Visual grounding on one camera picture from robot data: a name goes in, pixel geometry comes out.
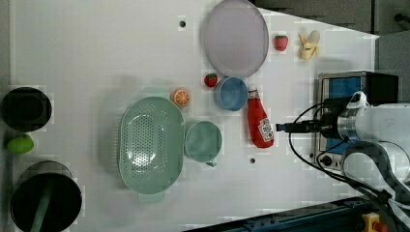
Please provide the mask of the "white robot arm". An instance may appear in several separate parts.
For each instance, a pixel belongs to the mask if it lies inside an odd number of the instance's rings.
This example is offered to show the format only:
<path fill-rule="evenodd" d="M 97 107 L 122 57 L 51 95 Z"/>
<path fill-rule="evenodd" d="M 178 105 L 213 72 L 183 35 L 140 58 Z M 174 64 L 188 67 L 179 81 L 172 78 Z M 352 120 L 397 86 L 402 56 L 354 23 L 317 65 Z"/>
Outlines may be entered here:
<path fill-rule="evenodd" d="M 308 165 L 374 199 L 395 221 L 397 232 L 409 232 L 409 105 L 373 106 L 358 91 L 351 98 L 326 99 L 312 108 L 322 114 L 277 124 L 276 130 L 319 133 L 345 144 L 338 173 L 324 166 L 323 153 Z"/>

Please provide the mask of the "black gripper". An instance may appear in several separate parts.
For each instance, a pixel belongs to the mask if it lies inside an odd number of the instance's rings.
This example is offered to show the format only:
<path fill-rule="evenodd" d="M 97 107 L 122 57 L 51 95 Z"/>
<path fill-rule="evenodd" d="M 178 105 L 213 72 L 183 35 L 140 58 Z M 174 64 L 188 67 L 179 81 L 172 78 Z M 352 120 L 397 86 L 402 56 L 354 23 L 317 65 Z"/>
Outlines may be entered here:
<path fill-rule="evenodd" d="M 327 139 L 341 139 L 337 128 L 337 119 L 346 108 L 346 98 L 325 99 L 319 106 L 323 111 L 319 124 L 317 120 L 276 124 L 276 131 L 291 133 L 320 132 Z"/>

